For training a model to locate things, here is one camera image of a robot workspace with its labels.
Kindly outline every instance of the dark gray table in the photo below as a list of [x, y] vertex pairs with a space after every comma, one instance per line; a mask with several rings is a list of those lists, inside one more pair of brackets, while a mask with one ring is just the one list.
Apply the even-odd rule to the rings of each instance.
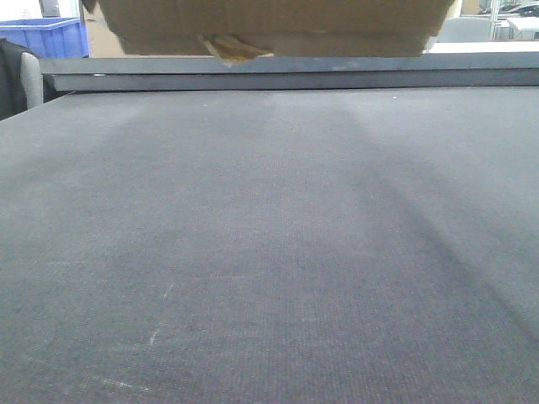
[[537, 402], [537, 105], [105, 93], [1, 122], [0, 402]]

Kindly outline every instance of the blue bin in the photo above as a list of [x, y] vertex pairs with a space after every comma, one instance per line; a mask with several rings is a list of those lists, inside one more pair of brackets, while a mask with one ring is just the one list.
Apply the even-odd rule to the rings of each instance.
[[86, 26], [78, 18], [0, 21], [0, 38], [26, 46], [42, 57], [87, 57]]

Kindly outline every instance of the cardboard box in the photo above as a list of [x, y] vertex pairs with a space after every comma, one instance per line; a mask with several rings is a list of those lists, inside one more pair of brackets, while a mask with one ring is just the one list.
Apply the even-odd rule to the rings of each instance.
[[413, 56], [452, 0], [99, 0], [128, 54]]

